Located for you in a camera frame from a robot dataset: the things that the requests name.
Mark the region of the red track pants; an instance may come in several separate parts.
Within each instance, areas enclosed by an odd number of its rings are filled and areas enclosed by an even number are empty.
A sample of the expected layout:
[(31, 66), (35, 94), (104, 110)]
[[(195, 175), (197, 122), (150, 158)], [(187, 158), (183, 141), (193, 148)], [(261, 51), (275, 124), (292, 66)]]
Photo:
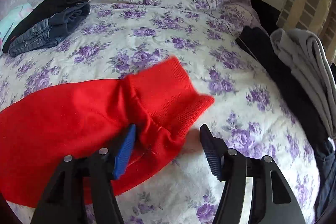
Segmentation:
[(124, 79), (51, 86), (1, 111), (1, 193), (36, 207), (63, 157), (112, 144), (130, 125), (137, 139), (119, 195), (154, 176), (182, 149), (190, 127), (213, 104), (176, 57)]

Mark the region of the dark navy garment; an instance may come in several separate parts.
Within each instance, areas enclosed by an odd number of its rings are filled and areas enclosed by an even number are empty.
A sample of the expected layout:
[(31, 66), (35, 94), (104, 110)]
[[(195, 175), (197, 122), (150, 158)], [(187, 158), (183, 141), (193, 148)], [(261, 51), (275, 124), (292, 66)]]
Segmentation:
[(319, 192), (314, 204), (316, 219), (335, 211), (335, 150), (329, 139), (313, 147), (319, 171)]

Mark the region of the folded grey garment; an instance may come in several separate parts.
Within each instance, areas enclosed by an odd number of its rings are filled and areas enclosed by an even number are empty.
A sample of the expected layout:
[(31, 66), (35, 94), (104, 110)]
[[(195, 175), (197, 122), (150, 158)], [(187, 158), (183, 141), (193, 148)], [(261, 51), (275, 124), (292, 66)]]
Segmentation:
[(270, 35), (274, 53), (290, 68), (335, 139), (335, 80), (318, 36), (298, 28), (275, 30)]

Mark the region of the black garment under grey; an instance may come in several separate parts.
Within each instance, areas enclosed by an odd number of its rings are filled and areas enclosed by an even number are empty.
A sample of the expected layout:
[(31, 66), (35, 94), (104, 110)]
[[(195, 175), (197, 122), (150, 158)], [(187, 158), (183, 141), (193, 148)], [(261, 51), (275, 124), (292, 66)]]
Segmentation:
[(308, 139), (328, 139), (326, 126), (310, 98), (271, 46), (270, 37), (260, 28), (245, 26), (236, 39), (238, 46), (256, 59), (276, 83), (289, 110), (302, 125)]

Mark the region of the folded blue jeans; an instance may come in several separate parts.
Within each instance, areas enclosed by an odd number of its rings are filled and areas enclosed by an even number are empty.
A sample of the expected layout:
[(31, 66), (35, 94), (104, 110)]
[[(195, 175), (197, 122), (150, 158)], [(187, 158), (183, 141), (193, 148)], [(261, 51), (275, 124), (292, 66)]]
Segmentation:
[(15, 38), (9, 45), (8, 54), (16, 57), (29, 51), (57, 46), (74, 32), (90, 10), (88, 2), (79, 3), (43, 19)]

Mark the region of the folded floral teal blanket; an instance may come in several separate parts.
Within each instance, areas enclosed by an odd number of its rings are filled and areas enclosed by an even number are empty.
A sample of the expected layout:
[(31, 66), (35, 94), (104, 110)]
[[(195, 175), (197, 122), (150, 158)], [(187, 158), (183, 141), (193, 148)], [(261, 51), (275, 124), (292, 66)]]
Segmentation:
[(14, 28), (27, 17), (33, 8), (29, 3), (18, 5), (12, 9), (2, 20), (0, 24), (1, 28), (1, 50), (3, 49), (5, 42)]

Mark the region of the purple floral bedspread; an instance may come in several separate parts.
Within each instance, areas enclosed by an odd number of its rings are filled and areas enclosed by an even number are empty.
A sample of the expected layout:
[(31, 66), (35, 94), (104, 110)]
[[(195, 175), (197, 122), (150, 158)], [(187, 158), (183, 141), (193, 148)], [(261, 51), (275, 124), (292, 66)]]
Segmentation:
[(1, 57), (1, 108), (52, 85), (120, 79), (176, 56), (214, 104), (181, 153), (117, 201), (126, 223), (211, 223), (223, 183), (209, 169), (198, 129), (243, 155), (273, 157), (307, 223), (315, 220), (319, 172), (305, 133), (265, 69), (236, 44), (258, 24), (249, 0), (91, 0), (91, 13), (58, 46)]

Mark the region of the brown striped window curtain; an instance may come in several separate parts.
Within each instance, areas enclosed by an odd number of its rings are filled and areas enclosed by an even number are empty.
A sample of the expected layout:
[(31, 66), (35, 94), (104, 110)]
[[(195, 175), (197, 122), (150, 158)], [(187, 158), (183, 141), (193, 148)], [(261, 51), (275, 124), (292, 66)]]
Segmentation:
[(314, 32), (322, 42), (328, 62), (335, 62), (335, 0), (285, 0), (277, 26)]

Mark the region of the folded black pants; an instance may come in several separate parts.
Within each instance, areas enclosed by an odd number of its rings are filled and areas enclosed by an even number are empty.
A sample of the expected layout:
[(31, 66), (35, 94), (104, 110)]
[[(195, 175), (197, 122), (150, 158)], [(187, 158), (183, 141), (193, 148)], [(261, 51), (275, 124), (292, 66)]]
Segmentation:
[(29, 15), (22, 19), (12, 31), (10, 31), (2, 48), (3, 53), (8, 53), (10, 43), (38, 22), (43, 19), (50, 18), (58, 12), (62, 12), (66, 8), (88, 1), (89, 0), (44, 0), (42, 3), (37, 5), (37, 7), (29, 13)]

